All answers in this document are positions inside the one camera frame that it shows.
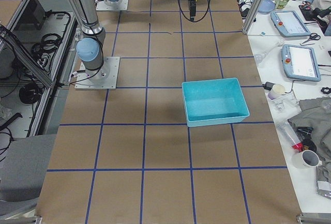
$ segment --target teal plastic bin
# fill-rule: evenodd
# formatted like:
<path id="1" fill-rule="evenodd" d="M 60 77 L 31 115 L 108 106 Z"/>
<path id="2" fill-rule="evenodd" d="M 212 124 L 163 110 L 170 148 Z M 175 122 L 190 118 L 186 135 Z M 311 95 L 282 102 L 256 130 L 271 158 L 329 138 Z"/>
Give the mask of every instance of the teal plastic bin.
<path id="1" fill-rule="evenodd" d="M 249 116 L 237 78 L 182 83 L 187 126 L 237 123 Z"/>

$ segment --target scissors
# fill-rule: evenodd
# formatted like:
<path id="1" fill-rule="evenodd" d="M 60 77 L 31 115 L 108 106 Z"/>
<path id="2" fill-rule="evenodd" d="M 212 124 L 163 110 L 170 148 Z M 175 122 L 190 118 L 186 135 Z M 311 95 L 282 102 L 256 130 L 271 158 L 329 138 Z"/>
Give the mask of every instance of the scissors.
<path id="1" fill-rule="evenodd" d="M 318 35 L 317 33 L 311 33 L 311 34 L 309 35 L 309 38 L 308 38 L 306 41 L 300 43 L 300 45 L 301 45 L 301 46 L 308 46 L 308 45 L 310 45 L 310 44 L 304 44 L 304 43 L 307 43 L 307 42 L 309 42 L 309 41 L 311 41 L 311 40 L 320 40 L 320 39 L 321 39 L 321 36 L 320 36 L 320 35 Z"/>

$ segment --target white table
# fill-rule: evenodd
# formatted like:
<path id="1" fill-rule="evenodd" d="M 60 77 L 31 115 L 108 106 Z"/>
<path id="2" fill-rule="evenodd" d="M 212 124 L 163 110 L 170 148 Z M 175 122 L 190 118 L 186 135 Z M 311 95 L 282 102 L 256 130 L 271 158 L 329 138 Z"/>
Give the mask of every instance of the white table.
<path id="1" fill-rule="evenodd" d="M 284 10 L 295 10 L 304 22 L 306 22 L 298 8 L 301 2 L 290 1 Z M 318 64 L 331 65 L 331 57 L 328 50 L 331 50 L 331 37 L 325 37 L 317 24 L 307 25 L 311 32 L 318 33 L 322 36 L 321 40 L 310 43 L 315 43 L 312 46 L 315 50 Z M 257 15 L 257 21 L 253 23 L 248 32 L 249 42 L 253 54 L 265 52 L 274 46 L 279 40 L 284 39 L 286 44 L 299 45 L 307 37 L 301 38 L 283 38 L 274 27 L 269 14 Z M 258 64 L 258 71 L 262 82 L 273 82 L 282 84 L 287 91 L 291 89 L 292 79 L 286 77 L 281 62 L 281 47 L 274 48 L 267 57 Z M 320 67 L 321 74 L 331 74 L 331 67 Z M 320 90 L 322 87 L 331 87 L 331 76 L 322 76 L 320 82 L 295 82 L 293 92 L 298 100 L 313 99 L 323 97 Z M 285 111 L 279 112 L 268 99 L 269 107 L 275 124 L 283 122 L 300 112 L 299 107 L 285 103 Z M 279 134 L 280 143 L 284 153 L 284 157 L 289 169 L 292 183 L 298 198 L 300 208 L 303 213 L 331 213 L 331 200 L 317 194 L 316 171 L 311 169 L 297 169 L 292 165 L 291 158 L 295 150 L 290 147 L 290 144 Z"/>

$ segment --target white cup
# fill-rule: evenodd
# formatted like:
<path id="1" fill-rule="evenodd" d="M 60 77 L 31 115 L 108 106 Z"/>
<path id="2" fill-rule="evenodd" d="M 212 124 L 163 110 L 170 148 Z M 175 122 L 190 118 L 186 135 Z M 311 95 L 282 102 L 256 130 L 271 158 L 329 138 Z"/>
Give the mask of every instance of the white cup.
<path id="1" fill-rule="evenodd" d="M 278 97 L 281 97 L 285 95 L 285 87 L 281 84 L 275 84 L 272 89 L 270 90 L 269 94 L 268 94 L 268 97 L 271 99 L 271 100 L 274 100 Z"/>
<path id="2" fill-rule="evenodd" d="M 311 150 L 304 150 L 303 152 L 294 154 L 292 156 L 292 163 L 298 169 L 316 167 L 322 164 L 318 155 Z"/>

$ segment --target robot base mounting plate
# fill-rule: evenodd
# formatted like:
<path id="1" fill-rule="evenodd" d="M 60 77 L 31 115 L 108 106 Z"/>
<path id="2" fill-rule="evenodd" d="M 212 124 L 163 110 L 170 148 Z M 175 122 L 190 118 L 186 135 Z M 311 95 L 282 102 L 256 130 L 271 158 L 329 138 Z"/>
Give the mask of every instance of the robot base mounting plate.
<path id="1" fill-rule="evenodd" d="M 78 74 L 77 81 L 86 79 L 82 82 L 75 84 L 75 89 L 77 90 L 97 90 L 97 89 L 116 89 L 117 76 L 119 69 L 119 57 L 105 57 L 104 63 L 107 63 L 107 66 L 110 68 L 108 77 L 103 80 L 91 81 L 86 79 L 86 73 Z M 83 63 L 81 64 L 80 70 L 85 70 Z"/>
<path id="2" fill-rule="evenodd" d="M 129 0 L 122 0 L 122 2 L 118 5 L 109 6 L 104 1 L 98 2 L 97 11 L 98 12 L 106 12 L 106 11 L 126 11 L 128 10 Z"/>

